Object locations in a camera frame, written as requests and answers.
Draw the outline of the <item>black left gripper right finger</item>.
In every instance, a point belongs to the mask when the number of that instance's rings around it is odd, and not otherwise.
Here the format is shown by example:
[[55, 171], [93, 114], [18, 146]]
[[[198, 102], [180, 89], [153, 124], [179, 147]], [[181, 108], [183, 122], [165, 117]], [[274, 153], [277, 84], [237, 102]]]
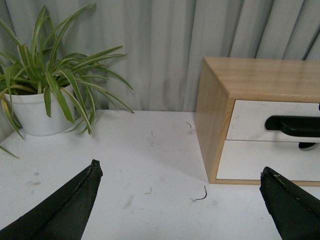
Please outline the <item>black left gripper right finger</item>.
[[283, 240], [320, 238], [320, 200], [266, 166], [260, 175], [262, 198]]

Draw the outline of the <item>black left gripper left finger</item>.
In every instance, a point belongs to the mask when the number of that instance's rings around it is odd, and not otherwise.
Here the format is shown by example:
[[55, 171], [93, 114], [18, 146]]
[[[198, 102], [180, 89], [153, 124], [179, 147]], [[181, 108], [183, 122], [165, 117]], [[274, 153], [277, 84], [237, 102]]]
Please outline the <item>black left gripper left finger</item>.
[[0, 231], [2, 240], [80, 240], [103, 172], [98, 160]]

